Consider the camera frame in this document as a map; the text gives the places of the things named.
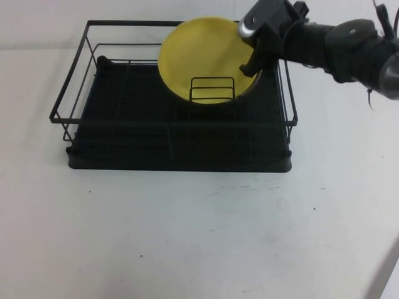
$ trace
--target black plastic tray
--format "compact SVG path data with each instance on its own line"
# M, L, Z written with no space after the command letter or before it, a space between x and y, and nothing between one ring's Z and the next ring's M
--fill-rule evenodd
M122 25L119 22L110 24ZM63 124L64 139L72 142L67 148L70 167L290 170L289 136L297 118L292 98L294 119L286 119L278 63L265 67L247 94L236 98L232 88L230 102L202 105L171 93L160 78L156 61L95 59L95 51L90 59L97 71L81 117L61 118L57 103L50 117L54 123ZM79 125L74 138L68 132L71 123Z

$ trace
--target dish rack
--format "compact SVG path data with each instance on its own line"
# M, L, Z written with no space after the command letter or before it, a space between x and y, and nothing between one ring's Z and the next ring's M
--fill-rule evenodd
M265 66L255 86L229 102L172 93L157 67L177 21L89 21L50 114L76 169L287 172L297 124L287 62ZM285 93L289 94L288 102Z

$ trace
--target white surface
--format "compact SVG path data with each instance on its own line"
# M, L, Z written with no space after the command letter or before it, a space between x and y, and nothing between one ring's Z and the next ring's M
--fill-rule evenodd
M399 294L399 262L397 263L387 286L382 293L381 299L396 299Z
M75 47L92 18L238 18L251 6L76 2L5 3L0 47ZM365 2L308 4L338 24L375 19ZM399 256L399 103L373 94L374 113L361 85L292 65L288 174L76 171L48 119L74 53L0 51L1 299L380 296Z

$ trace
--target yellow plate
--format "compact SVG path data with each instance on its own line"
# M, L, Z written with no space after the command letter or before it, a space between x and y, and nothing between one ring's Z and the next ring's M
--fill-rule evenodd
M237 24L218 17L204 17L180 24L164 41L158 67L166 86L185 100L190 99L191 79L195 77L232 77L236 97L250 88L256 76L243 75L253 49L236 33ZM194 79L193 102L217 104L231 101L233 80L227 78Z

